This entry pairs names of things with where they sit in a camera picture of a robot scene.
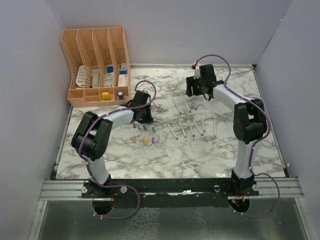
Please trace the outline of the brown cap marker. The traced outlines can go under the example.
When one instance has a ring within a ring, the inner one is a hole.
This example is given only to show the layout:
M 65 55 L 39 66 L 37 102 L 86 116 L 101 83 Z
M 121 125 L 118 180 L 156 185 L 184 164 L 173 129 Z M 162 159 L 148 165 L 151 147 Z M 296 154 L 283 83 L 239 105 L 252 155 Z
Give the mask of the brown cap marker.
M 206 125 L 205 125 L 204 116 L 201 114 L 200 117 L 201 117 L 201 124 L 202 124 L 203 133 L 206 133 Z

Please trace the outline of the grey cap marker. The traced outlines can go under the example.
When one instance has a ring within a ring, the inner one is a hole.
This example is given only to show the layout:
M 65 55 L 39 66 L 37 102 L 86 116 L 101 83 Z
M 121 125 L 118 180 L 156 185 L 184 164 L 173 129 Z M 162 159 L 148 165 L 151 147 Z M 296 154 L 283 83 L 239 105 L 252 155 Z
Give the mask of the grey cap marker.
M 168 122 L 166 122 L 166 124 L 167 124 L 167 127 L 169 128 L 170 132 L 172 133 L 174 139 L 178 140 L 179 138 L 178 138 L 177 134 L 175 133 L 175 131 L 173 130 L 173 128 L 171 127 L 171 125 Z

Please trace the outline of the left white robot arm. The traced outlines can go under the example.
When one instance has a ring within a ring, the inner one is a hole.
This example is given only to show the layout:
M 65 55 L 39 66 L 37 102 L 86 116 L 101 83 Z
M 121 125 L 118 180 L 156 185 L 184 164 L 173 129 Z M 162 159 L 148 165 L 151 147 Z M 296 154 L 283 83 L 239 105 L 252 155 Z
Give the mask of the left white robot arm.
M 108 183 L 111 175 L 104 160 L 111 131 L 133 122 L 152 123 L 152 100 L 150 94 L 138 90 L 132 100 L 112 111 L 100 115 L 88 111 L 83 115 L 71 140 L 71 146 L 84 160 L 97 196 L 106 197 L 111 190 Z

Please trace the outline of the teal cap marker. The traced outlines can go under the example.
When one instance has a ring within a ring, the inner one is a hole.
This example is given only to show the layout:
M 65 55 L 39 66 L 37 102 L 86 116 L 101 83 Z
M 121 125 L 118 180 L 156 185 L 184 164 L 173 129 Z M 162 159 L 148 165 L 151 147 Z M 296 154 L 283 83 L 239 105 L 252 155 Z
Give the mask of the teal cap marker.
M 185 132 L 185 130 L 184 130 L 184 127 L 183 127 L 181 121 L 179 120 L 178 123 L 179 123 L 179 126 L 180 126 L 180 128 L 181 128 L 183 137 L 186 139 L 186 138 L 187 138 L 187 135 L 186 135 L 186 132 Z

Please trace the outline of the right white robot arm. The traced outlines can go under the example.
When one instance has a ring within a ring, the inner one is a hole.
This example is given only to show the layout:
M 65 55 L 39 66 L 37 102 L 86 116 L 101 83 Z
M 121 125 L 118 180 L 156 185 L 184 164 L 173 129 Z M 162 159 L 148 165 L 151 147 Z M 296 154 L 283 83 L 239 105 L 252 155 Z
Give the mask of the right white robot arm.
M 267 132 L 267 120 L 262 100 L 250 100 L 227 86 L 226 81 L 217 80 L 212 64 L 192 66 L 194 75 L 186 78 L 188 97 L 204 96 L 215 99 L 233 111 L 233 132 L 238 139 L 236 164 L 231 172 L 229 189 L 240 196 L 254 182 L 252 161 L 257 141 Z

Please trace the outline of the light blue marker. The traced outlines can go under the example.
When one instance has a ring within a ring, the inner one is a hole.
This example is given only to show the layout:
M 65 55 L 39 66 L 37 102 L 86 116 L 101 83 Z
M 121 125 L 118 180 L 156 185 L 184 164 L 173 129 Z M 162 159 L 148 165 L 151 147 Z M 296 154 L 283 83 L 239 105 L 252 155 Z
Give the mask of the light blue marker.
M 189 125 L 189 128 L 190 128 L 190 131 L 191 131 L 192 137 L 195 137 L 196 135 L 195 135 L 195 133 L 194 133 L 194 130 L 193 130 L 193 127 L 192 127 L 192 124 L 191 124 L 190 120 L 189 120 L 189 119 L 187 119 L 187 122 L 188 122 L 188 125 Z

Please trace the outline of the peach cap marker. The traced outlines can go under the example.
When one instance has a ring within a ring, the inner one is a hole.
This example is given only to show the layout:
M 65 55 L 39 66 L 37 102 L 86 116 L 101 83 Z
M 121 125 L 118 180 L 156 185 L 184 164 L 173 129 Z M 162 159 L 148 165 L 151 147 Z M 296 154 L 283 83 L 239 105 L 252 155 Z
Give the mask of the peach cap marker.
M 173 102 L 174 106 L 176 107 L 176 109 L 177 109 L 177 111 L 178 111 L 179 115 L 182 115 L 182 111 L 181 111 L 181 109 L 180 109 L 179 105 L 177 104 L 177 102 L 175 101 L 175 99 L 174 99 L 174 98 L 172 98 L 172 102 Z

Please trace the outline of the yellow cap marker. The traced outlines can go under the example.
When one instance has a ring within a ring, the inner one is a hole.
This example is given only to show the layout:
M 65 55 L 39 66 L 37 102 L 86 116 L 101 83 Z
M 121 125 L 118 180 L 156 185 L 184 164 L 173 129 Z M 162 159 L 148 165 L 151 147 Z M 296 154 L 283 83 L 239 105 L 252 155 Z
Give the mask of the yellow cap marker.
M 216 119 L 213 119 L 213 136 L 216 138 L 217 137 L 217 123 Z

